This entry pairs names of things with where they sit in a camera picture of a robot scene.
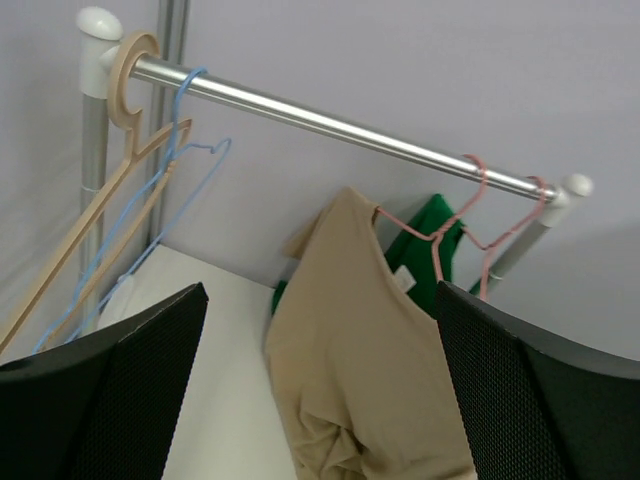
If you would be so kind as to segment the light blue wire hanger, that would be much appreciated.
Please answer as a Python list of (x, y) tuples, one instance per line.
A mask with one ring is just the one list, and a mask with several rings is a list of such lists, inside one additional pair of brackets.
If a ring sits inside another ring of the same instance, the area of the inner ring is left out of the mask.
[(218, 154), (220, 158), (209, 170), (207, 175), (203, 177), (198, 186), (191, 192), (185, 203), (181, 206), (174, 217), (165, 227), (163, 227), (160, 233), (156, 235), (156, 237), (150, 242), (150, 244), (141, 253), (141, 255), (135, 260), (132, 266), (118, 278), (111, 290), (105, 294), (105, 296), (97, 303), (95, 307), (90, 309), (90, 311), (84, 315), (83, 321), (80, 323), (77, 329), (70, 334), (67, 340), (72, 341), (79, 338), (84, 334), (85, 329), (93, 331), (95, 329), (106, 327), (116, 322), (119, 316), (115, 313), (115, 309), (109, 306), (110, 299), (112, 297), (115, 297), (121, 308), (124, 308), (126, 306), (126, 302), (128, 301), (128, 298), (133, 291), (134, 280), (132, 279), (132, 276), (135, 271), (159, 245), (160, 241), (166, 236), (166, 234), (174, 227), (180, 217), (186, 212), (190, 204), (195, 200), (204, 186), (212, 179), (212, 177), (215, 175), (216, 170), (226, 159), (226, 156), (229, 153), (232, 145), (232, 140), (230, 138), (222, 139), (215, 146), (186, 142), (178, 138), (178, 113), (182, 97), (186, 93), (187, 88), (191, 86), (191, 83), (196, 78), (206, 73), (207, 70), (204, 67), (193, 69), (188, 73), (185, 80), (180, 85), (175, 95), (172, 107), (172, 123), (169, 130), (168, 147), (166, 148), (164, 158), (159, 163), (156, 173), (138, 192), (136, 192), (136, 194), (134, 194), (132, 199), (122, 210), (119, 219), (107, 234), (107, 237), (104, 240), (103, 244), (100, 246), (98, 253), (91, 260), (88, 271), (81, 275), (81, 279), (76, 286), (76, 290), (73, 294), (69, 307), (65, 311), (64, 315), (60, 319), (56, 320), (56, 322), (54, 322), (54, 324), (48, 328), (45, 334), (43, 334), (43, 336), (33, 349), (34, 353), (40, 353), (48, 347), (48, 345), (53, 341), (56, 335), (58, 335), (59, 331), (76, 313), (78, 307), (81, 306), (81, 302), (88, 298), (89, 288), (91, 286), (95, 286), (109, 269), (107, 265), (106, 255), (110, 254), (111, 257), (115, 259), (124, 249), (124, 247), (126, 246), (126, 242), (135, 232), (134, 229), (131, 229), (128, 233), (124, 234), (122, 236), (121, 242), (118, 245), (113, 244), (113, 239), (137, 200), (141, 197), (146, 198), (146, 203), (144, 207), (141, 208), (137, 218), (138, 221), (142, 221), (145, 219), (145, 216), (150, 213), (152, 207), (155, 205), (155, 202), (159, 199), (162, 190), (167, 186), (170, 176), (177, 165), (177, 160), (183, 153), (185, 153), (189, 149), (194, 148), (207, 150), (212, 155)]

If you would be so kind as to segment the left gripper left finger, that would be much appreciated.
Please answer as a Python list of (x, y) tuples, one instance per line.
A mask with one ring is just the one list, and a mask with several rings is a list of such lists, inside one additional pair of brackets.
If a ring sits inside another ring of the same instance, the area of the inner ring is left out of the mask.
[(207, 305), (204, 286), (192, 284), (2, 365), (2, 478), (161, 478)]

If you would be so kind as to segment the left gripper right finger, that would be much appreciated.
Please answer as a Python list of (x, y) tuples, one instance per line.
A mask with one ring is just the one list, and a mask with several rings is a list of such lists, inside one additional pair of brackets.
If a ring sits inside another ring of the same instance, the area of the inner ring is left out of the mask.
[(459, 287), (435, 298), (481, 479), (636, 479), (639, 363), (504, 313)]

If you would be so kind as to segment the beige t shirt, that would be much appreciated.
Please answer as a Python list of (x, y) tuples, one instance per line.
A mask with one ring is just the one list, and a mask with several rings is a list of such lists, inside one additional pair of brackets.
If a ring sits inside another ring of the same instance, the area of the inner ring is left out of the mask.
[(472, 479), (438, 326), (401, 290), (376, 215), (343, 189), (286, 248), (265, 353), (296, 475)]

